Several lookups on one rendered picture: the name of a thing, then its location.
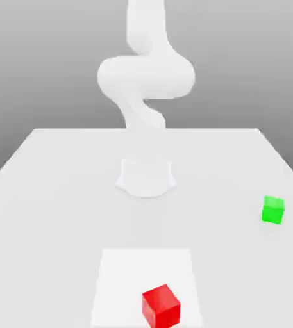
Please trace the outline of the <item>small green cube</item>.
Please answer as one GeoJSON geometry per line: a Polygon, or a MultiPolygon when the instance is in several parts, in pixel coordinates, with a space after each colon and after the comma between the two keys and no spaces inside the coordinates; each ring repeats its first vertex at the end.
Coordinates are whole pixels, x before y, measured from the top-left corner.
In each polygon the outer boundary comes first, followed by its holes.
{"type": "Polygon", "coordinates": [[[261,216],[262,221],[280,225],[283,220],[284,211],[285,201],[282,198],[268,195],[264,197],[261,216]]]}

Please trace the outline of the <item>small red cube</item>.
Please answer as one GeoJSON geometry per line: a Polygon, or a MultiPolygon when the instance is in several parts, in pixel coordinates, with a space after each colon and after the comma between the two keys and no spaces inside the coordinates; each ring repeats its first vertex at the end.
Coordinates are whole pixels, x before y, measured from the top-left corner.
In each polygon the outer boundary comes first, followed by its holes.
{"type": "Polygon", "coordinates": [[[181,303],[163,284],[142,294],[142,314],[150,328],[171,328],[180,323],[181,303]]]}

